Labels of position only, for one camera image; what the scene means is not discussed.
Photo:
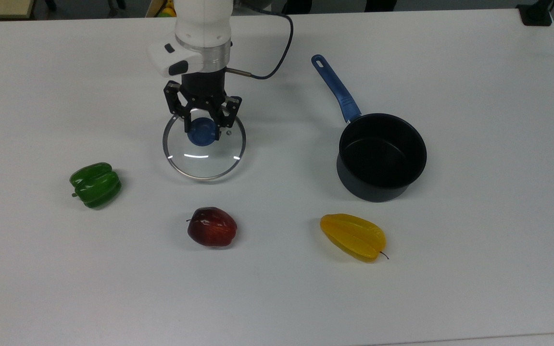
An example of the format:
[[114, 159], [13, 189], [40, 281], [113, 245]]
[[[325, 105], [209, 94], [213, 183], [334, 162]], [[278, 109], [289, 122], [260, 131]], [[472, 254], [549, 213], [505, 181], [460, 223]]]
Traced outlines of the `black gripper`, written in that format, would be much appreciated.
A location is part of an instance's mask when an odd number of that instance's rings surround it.
[[185, 133], [191, 130], [191, 110], [194, 102], [214, 107], [215, 140], [220, 140], [222, 128], [233, 127], [242, 103], [241, 97], [227, 96], [225, 70], [187, 73], [182, 75], [182, 83], [167, 81], [164, 96], [170, 113], [183, 120]]

